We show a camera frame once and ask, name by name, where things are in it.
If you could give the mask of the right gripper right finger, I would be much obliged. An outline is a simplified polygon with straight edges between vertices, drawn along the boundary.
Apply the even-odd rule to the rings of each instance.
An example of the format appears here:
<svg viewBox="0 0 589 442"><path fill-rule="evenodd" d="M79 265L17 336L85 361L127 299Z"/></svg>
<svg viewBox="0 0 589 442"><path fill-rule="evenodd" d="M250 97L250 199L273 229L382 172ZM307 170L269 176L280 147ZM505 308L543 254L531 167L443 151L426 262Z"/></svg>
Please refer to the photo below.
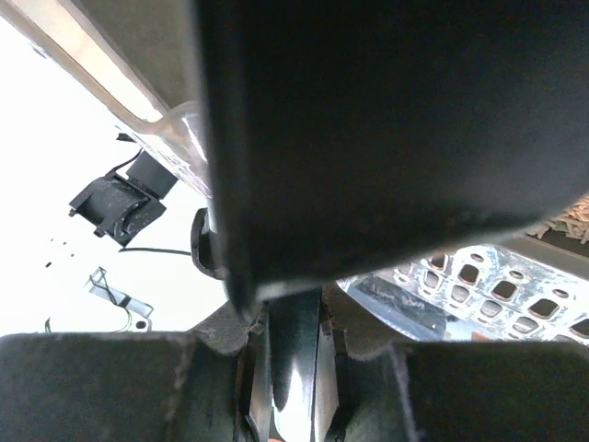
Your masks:
<svg viewBox="0 0 589 442"><path fill-rule="evenodd" d="M585 441L588 350L578 343L335 343L329 441Z"/></svg>

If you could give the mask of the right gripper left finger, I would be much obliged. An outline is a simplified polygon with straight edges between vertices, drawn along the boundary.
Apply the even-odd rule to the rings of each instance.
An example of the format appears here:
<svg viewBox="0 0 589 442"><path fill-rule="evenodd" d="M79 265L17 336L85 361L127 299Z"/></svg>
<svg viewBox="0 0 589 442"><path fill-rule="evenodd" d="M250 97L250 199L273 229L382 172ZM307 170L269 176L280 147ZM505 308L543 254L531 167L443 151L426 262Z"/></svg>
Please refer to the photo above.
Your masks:
<svg viewBox="0 0 589 442"><path fill-rule="evenodd" d="M185 331L1 340L5 441L261 441L248 328L223 305Z"/></svg>

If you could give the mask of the black slotted litter scoop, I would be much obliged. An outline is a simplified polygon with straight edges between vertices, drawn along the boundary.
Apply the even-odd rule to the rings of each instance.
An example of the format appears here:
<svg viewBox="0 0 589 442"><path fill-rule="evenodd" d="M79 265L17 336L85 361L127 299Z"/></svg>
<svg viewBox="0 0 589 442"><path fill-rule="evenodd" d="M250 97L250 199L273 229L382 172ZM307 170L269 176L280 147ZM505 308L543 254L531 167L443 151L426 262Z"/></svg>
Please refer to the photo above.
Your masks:
<svg viewBox="0 0 589 442"><path fill-rule="evenodd" d="M215 258L242 318L588 191L588 1L189 5ZM588 441L579 344L387 347L346 367L346 441Z"/></svg>

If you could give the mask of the brown translucent litter box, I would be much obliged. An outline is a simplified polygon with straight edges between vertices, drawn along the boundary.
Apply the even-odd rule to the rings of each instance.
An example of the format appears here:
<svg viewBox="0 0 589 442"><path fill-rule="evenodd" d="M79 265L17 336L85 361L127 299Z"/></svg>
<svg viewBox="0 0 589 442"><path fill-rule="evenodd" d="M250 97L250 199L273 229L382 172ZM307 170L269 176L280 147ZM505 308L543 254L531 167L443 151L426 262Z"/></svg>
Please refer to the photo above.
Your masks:
<svg viewBox="0 0 589 442"><path fill-rule="evenodd" d="M173 145L213 197L240 313L376 272L507 338L587 320L587 283L493 243L588 189L584 1L198 1L180 50L196 96L155 122L45 11L1 12L135 132L196 122Z"/></svg>

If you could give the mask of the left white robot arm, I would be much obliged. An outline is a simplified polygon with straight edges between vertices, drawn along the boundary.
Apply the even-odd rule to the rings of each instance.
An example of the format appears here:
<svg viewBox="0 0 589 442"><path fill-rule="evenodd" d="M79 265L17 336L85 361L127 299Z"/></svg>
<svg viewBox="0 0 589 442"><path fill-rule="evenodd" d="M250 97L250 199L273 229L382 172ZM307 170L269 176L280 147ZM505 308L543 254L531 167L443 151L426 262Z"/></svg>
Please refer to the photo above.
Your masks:
<svg viewBox="0 0 589 442"><path fill-rule="evenodd" d="M118 173L131 164L127 178ZM177 178L148 153L140 151L91 181L70 203L70 216L80 215L95 228L94 234L112 238L123 250L144 228L155 222L166 207L162 200ZM190 251L193 265L204 275L221 280L214 264L214 229L208 208L199 209L191 224Z"/></svg>

